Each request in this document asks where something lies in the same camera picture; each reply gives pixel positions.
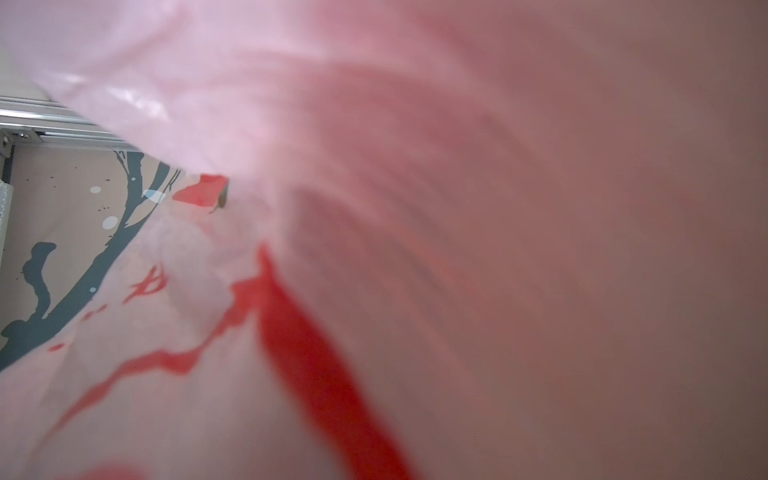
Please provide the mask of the pink plastic bag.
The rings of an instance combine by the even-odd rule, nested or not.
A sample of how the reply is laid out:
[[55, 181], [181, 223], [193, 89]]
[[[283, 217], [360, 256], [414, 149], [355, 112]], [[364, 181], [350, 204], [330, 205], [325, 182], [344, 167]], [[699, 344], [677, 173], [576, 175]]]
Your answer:
[[189, 174], [1, 376], [8, 479], [763, 479], [763, 1], [5, 1]]

